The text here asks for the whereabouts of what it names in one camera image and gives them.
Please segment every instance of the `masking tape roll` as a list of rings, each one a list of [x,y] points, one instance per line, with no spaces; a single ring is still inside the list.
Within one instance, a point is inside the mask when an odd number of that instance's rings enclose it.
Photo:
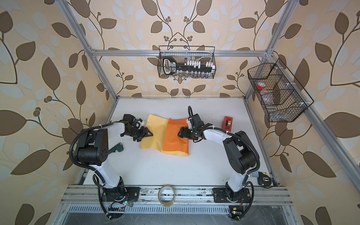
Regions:
[[[161,201],[160,196],[161,196],[161,194],[164,192],[164,190],[172,190],[172,192],[174,192],[174,196],[172,197],[172,200],[171,200],[171,201],[169,201],[169,202],[163,202],[163,201]],[[164,207],[169,207],[169,206],[171,206],[172,204],[174,204],[174,202],[175,202],[175,190],[174,190],[174,188],[173,188],[172,186],[170,186],[170,185],[164,185],[164,186],[162,186],[162,187],[160,188],[160,190],[159,190],[159,193],[158,193],[158,199],[159,199],[159,202],[160,202]]]

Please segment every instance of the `roll of tape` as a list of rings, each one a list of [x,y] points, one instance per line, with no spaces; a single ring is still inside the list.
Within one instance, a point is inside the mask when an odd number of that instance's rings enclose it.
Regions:
[[[163,202],[163,201],[161,201],[161,199],[160,199],[161,194],[162,194],[165,190],[172,190],[172,192],[174,192],[174,196],[172,197],[172,200],[169,201],[169,202]],[[174,190],[174,188],[173,188],[172,186],[170,186],[170,185],[164,185],[164,186],[162,186],[162,187],[160,188],[160,190],[159,190],[159,193],[158,193],[158,199],[159,199],[159,202],[160,202],[164,207],[169,207],[169,206],[171,206],[172,204],[174,204],[174,202],[175,202],[175,190]]]

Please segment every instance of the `black wire basket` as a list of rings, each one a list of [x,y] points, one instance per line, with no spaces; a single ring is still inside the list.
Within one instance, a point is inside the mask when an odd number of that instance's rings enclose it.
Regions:
[[[249,81],[269,122],[293,122],[314,103],[290,70],[288,71],[294,76],[294,80],[287,79],[284,75],[286,68],[278,59],[276,63],[263,63],[248,69]],[[295,85],[309,98],[303,99]]]
[[[160,78],[213,79],[216,72],[215,47],[159,46],[158,72]]]

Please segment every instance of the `red tape dispenser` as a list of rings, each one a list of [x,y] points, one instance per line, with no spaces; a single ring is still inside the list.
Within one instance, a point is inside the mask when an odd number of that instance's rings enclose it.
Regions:
[[[233,125],[233,118],[225,116],[224,122],[222,123],[222,129],[231,132],[232,125]]]

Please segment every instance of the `green plastic object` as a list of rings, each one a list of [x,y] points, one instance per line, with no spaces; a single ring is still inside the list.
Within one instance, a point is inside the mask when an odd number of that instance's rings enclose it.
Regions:
[[[119,144],[115,145],[114,147],[112,147],[109,152],[113,153],[113,152],[122,152],[124,150],[124,146],[122,146],[122,143],[119,142]]]

